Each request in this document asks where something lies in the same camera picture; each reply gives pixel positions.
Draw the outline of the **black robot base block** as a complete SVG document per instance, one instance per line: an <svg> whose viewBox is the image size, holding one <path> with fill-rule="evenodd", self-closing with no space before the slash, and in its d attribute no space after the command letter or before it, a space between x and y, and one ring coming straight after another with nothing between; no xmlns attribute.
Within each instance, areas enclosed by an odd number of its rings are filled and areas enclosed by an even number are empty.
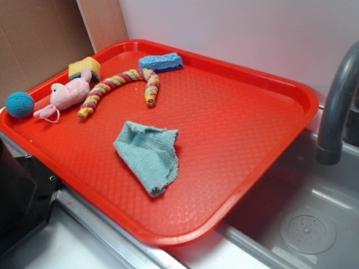
<svg viewBox="0 0 359 269"><path fill-rule="evenodd" d="M1 257L47 226L58 186L40 160L14 157L1 142Z"/></svg>

